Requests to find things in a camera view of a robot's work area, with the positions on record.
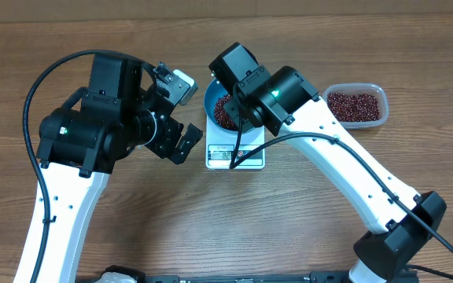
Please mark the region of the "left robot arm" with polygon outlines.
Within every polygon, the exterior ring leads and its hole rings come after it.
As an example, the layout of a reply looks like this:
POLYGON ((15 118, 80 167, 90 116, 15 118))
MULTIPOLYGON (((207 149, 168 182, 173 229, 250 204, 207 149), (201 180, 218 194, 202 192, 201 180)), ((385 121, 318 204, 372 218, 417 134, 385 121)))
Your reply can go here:
POLYGON ((91 55, 88 85, 42 120, 39 144, 24 135, 38 183, 17 282, 73 282, 116 162, 144 146, 181 164, 202 137, 171 117, 197 91, 187 74, 111 50, 91 55))

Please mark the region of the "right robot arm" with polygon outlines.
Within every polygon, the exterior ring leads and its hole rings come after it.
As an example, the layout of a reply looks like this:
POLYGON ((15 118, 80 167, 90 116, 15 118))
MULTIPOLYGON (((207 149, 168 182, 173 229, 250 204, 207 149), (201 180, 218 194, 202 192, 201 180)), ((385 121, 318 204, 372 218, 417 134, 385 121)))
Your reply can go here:
POLYGON ((243 119, 303 153, 341 191, 367 227, 355 242, 352 282, 389 282, 429 241, 446 211, 435 192, 418 193, 377 162, 338 122, 295 69, 271 74, 236 42, 209 65, 243 119))

